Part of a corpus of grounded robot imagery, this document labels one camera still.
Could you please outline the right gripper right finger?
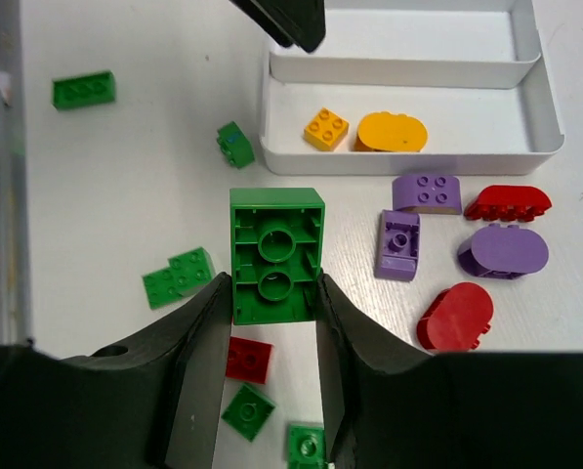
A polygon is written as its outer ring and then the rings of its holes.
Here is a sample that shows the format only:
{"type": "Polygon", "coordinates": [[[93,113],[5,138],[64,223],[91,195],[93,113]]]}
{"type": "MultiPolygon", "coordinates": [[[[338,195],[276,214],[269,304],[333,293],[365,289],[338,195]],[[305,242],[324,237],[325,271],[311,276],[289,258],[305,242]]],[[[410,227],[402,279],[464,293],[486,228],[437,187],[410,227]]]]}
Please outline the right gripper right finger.
{"type": "Polygon", "coordinates": [[[325,453],[338,468],[583,468],[583,353],[431,356],[315,294],[325,453]]]}

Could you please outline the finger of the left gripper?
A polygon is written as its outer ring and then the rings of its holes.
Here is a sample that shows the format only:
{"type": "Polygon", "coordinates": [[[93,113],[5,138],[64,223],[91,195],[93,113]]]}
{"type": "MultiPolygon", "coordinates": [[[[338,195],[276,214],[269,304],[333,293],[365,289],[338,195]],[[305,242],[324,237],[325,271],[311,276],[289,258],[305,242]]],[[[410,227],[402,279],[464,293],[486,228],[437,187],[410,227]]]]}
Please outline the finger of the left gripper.
{"type": "Polygon", "coordinates": [[[323,0],[231,0],[279,46],[314,52],[325,37],[323,0]]]}

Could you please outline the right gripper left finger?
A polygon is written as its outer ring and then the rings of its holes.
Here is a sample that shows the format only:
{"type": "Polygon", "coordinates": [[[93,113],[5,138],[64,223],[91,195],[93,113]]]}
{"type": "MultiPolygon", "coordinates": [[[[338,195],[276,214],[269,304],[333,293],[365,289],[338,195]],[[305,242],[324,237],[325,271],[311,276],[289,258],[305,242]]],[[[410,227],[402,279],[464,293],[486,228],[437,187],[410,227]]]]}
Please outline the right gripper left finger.
{"type": "Polygon", "coordinates": [[[89,356],[0,345],[0,468],[208,468],[229,349],[227,274],[89,356]]]}

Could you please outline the yellow square lego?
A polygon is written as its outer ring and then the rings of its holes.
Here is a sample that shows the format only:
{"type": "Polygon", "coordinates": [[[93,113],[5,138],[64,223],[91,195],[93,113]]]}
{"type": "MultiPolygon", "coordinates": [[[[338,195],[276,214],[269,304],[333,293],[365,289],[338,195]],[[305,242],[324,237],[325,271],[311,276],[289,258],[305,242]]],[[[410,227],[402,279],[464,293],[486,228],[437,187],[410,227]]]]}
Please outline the yellow square lego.
{"type": "Polygon", "coordinates": [[[304,140],[320,151],[334,151],[348,135],[349,122],[323,107],[304,129],[304,140]]]}

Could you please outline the yellow oval lego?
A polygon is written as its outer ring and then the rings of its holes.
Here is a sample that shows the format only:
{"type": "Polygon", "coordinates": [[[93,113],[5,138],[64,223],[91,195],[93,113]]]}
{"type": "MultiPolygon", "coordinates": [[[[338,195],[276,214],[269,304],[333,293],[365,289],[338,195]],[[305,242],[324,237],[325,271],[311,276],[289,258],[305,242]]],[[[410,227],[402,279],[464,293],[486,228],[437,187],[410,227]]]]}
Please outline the yellow oval lego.
{"type": "Polygon", "coordinates": [[[372,112],[359,122],[355,151],[419,152],[428,141],[425,125],[407,114],[372,112]]]}

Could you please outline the green rectangular lego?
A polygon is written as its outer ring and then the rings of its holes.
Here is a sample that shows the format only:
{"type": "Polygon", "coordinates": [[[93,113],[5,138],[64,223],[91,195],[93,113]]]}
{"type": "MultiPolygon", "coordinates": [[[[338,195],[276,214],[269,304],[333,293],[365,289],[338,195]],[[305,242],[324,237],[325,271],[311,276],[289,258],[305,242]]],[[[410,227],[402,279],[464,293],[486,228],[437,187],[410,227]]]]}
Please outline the green rectangular lego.
{"type": "Polygon", "coordinates": [[[229,191],[233,323],[311,321],[325,202],[313,188],[229,191]]]}

